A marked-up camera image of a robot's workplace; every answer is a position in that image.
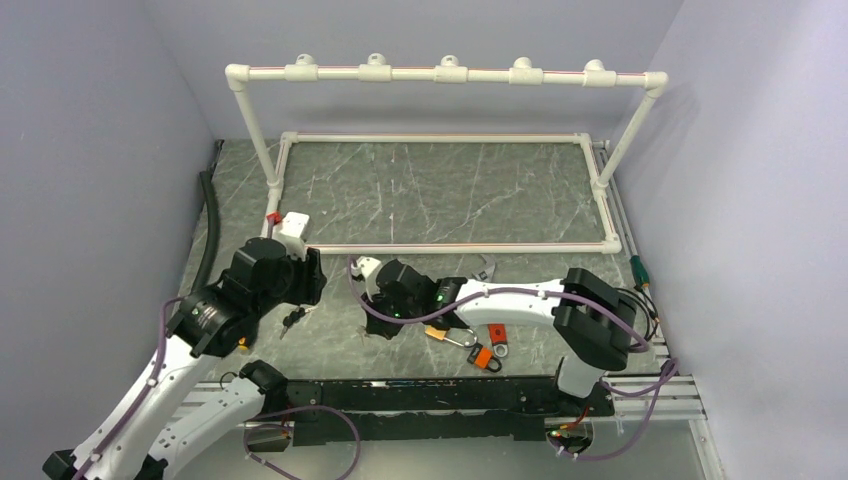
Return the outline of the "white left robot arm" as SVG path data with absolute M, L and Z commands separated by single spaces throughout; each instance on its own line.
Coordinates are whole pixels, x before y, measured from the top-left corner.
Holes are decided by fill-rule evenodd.
M 256 361 L 220 403 L 169 421 L 195 385 L 281 304 L 315 306 L 327 283 L 321 253 L 300 236 L 255 237 L 218 279 L 167 301 L 157 348 L 103 423 L 73 449 L 50 454 L 50 479 L 170 479 L 235 424 L 279 417 L 287 380 Z

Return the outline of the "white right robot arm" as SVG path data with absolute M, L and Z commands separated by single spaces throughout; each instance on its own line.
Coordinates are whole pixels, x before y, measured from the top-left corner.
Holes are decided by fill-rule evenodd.
M 394 336 L 401 325 L 439 330 L 493 324 L 550 327 L 570 348 L 557 369 L 551 401 L 574 415 L 585 407 L 601 378 L 624 370 L 630 350 L 649 344 L 635 328 L 636 306 L 613 286 L 583 268 L 562 279 L 527 284 L 492 283 L 466 277 L 432 279 L 398 260 L 360 257 L 347 265 L 352 288 L 372 334 Z

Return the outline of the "brass padlock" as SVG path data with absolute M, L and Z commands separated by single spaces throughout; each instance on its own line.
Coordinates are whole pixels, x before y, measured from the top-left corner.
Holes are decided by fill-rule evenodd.
M 427 325 L 424 329 L 424 333 L 432 340 L 465 349 L 470 349 L 478 342 L 477 334 L 471 329 L 453 328 L 441 330 L 434 326 Z

